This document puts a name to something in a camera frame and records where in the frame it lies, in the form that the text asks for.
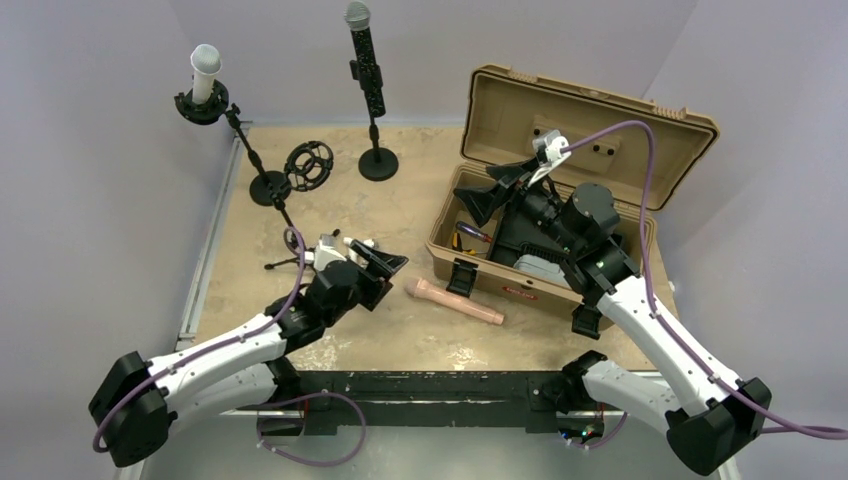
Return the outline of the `pink rose-gold microphone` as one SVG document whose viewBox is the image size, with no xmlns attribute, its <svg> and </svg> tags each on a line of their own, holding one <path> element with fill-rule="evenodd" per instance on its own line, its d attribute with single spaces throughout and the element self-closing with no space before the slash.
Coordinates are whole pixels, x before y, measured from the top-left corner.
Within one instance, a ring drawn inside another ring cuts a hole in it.
<svg viewBox="0 0 848 480">
<path fill-rule="evenodd" d="M 470 298 L 439 288 L 423 278 L 407 280 L 404 290 L 413 298 L 428 300 L 489 324 L 502 325 L 505 320 L 504 314 Z"/>
</svg>

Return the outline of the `black tripod microphone stand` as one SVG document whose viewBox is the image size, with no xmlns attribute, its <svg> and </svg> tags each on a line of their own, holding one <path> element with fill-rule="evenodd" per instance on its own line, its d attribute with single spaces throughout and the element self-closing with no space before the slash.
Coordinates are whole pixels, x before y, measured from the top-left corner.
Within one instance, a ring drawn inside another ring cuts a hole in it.
<svg viewBox="0 0 848 480">
<path fill-rule="evenodd" d="M 316 190 L 329 178 L 334 166 L 334 153 L 324 142 L 310 140 L 295 147 L 286 159 L 281 172 L 268 173 L 266 191 L 271 205 L 283 216 L 287 227 L 294 222 L 285 208 L 285 199 L 292 193 Z"/>
</svg>

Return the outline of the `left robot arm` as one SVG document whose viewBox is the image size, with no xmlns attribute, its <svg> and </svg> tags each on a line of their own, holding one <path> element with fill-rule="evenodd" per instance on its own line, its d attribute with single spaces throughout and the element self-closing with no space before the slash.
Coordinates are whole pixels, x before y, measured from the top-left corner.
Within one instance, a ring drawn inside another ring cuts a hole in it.
<svg viewBox="0 0 848 480">
<path fill-rule="evenodd" d="M 95 452 L 128 467 L 207 416 L 267 403 L 289 407 L 298 382 L 288 354 L 319 340 L 356 306 L 374 310 L 408 262 L 354 240 L 351 250 L 365 261 L 359 264 L 333 245 L 307 249 L 293 227 L 285 233 L 298 265 L 289 294 L 194 347 L 151 359 L 133 351 L 113 363 L 88 406 Z"/>
</svg>

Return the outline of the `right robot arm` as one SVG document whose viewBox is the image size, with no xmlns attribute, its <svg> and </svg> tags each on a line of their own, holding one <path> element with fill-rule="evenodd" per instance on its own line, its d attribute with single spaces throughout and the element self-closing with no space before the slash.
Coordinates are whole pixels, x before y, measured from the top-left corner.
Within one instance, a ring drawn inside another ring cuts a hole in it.
<svg viewBox="0 0 848 480">
<path fill-rule="evenodd" d="M 582 298 L 574 332 L 593 336 L 600 318 L 609 318 L 664 379 L 656 384 L 590 351 L 542 386 L 543 400 L 561 412 L 614 405 L 662 433 L 689 470 L 712 474 L 762 433 L 770 390 L 712 357 L 659 301 L 646 261 L 632 259 L 613 237 L 620 216 L 608 188 L 583 183 L 562 198 L 533 183 L 533 171 L 533 161 L 496 165 L 491 186 L 453 193 L 478 225 L 506 208 L 555 242 L 566 282 Z"/>
</svg>

